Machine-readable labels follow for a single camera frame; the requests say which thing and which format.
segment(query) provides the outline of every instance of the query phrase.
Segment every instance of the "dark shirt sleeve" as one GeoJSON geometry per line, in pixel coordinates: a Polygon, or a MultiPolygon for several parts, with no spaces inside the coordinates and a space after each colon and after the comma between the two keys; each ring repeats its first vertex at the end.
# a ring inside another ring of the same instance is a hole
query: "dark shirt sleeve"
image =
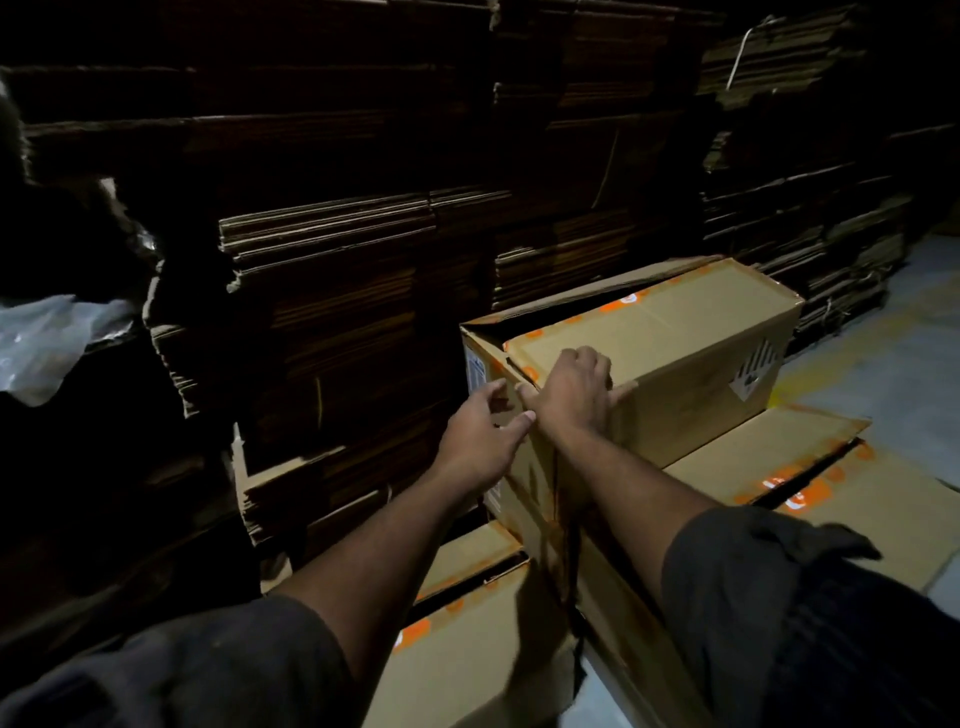
{"type": "Polygon", "coordinates": [[[340,645],[286,596],[177,619],[61,665],[0,704],[0,726],[344,725],[340,645]]]}
{"type": "Polygon", "coordinates": [[[663,611],[721,725],[960,724],[944,669],[960,622],[848,561],[879,557],[845,526],[751,506],[681,531],[663,611]]]}

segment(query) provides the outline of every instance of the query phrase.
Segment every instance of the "human hand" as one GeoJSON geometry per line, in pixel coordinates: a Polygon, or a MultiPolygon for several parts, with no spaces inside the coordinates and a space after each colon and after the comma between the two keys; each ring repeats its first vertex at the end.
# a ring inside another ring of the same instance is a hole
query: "human hand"
{"type": "Polygon", "coordinates": [[[512,406],[504,396],[506,379],[485,384],[454,413],[440,441],[431,471],[465,489],[464,497],[479,496],[509,470],[520,441],[537,415],[521,412],[504,427],[491,414],[512,406]]]}
{"type": "Polygon", "coordinates": [[[610,360],[591,347],[564,349],[540,392],[526,382],[518,384],[516,392],[554,442],[574,431],[602,435],[610,410],[636,389],[635,381],[612,389],[610,366],[610,360]]]}

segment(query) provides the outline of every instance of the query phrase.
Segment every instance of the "string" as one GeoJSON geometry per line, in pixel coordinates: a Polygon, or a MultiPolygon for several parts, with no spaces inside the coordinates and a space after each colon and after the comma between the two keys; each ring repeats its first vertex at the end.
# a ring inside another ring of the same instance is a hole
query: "string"
{"type": "Polygon", "coordinates": [[[733,61],[733,68],[731,69],[730,77],[727,79],[727,88],[725,90],[729,91],[730,87],[733,85],[733,77],[736,76],[736,69],[740,67],[740,59],[743,57],[743,49],[747,47],[747,38],[750,37],[750,33],[752,33],[756,28],[762,28],[765,25],[779,23],[781,20],[782,18],[774,17],[773,15],[767,15],[753,28],[748,29],[747,32],[743,34],[743,40],[740,41],[740,50],[736,52],[736,60],[733,61]]]}

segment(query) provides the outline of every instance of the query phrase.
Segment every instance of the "open cardboard box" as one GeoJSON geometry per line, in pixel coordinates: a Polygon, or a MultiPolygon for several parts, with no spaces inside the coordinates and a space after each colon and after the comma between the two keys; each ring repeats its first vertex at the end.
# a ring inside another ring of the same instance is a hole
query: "open cardboard box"
{"type": "MultiPolygon", "coordinates": [[[[869,421],[797,406],[768,409],[666,471],[727,505],[752,503],[839,522],[883,554],[860,560],[924,592],[960,549],[960,493],[859,437],[869,421]]],[[[704,712],[662,619],[599,513],[580,519],[576,605],[620,691],[668,725],[704,712]]]]}
{"type": "Polygon", "coordinates": [[[535,728],[573,702],[577,641],[499,524],[441,546],[413,611],[425,605],[396,639],[365,728],[535,728]]]}
{"type": "MultiPolygon", "coordinates": [[[[463,324],[468,382],[542,386],[563,349],[592,346],[615,385],[638,382],[613,413],[614,441],[663,467],[763,410],[802,304],[728,258],[668,260],[463,324]]],[[[589,502],[536,428],[510,478],[548,522],[589,502]]]]}

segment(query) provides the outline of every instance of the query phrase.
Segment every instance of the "box flap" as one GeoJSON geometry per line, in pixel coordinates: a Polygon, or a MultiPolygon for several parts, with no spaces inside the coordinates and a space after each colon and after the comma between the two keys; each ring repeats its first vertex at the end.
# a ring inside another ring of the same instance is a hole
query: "box flap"
{"type": "Polygon", "coordinates": [[[634,286],[650,285],[660,280],[673,278],[694,268],[699,268],[721,257],[720,255],[697,255],[695,257],[671,258],[670,260],[653,263],[652,265],[637,268],[633,271],[627,271],[627,273],[621,273],[619,276],[596,280],[593,283],[571,288],[563,293],[556,293],[552,296],[537,299],[536,301],[516,305],[513,308],[496,311],[486,316],[481,316],[478,319],[468,321],[465,326],[469,328],[492,326],[507,321],[508,319],[515,319],[563,303],[572,303],[592,296],[614,293],[624,287],[633,289],[634,286]]]}
{"type": "Polygon", "coordinates": [[[399,635],[365,728],[534,728],[573,701],[576,641],[530,563],[399,635]]]}
{"type": "Polygon", "coordinates": [[[444,544],[423,579],[417,601],[456,586],[523,550],[499,523],[487,523],[444,544]]]}
{"type": "Polygon", "coordinates": [[[869,424],[799,405],[774,407],[666,471],[721,503],[748,503],[838,451],[869,424]]]}
{"type": "MultiPolygon", "coordinates": [[[[804,300],[729,258],[637,290],[543,328],[511,338],[504,351],[534,383],[543,382],[563,349],[592,346],[610,357],[614,384],[640,379],[780,316],[804,300]]],[[[767,353],[771,364],[776,358],[767,353]]]]}
{"type": "Polygon", "coordinates": [[[843,523],[883,554],[862,567],[925,591],[960,549],[960,493],[888,450],[860,443],[778,511],[843,523]]]}

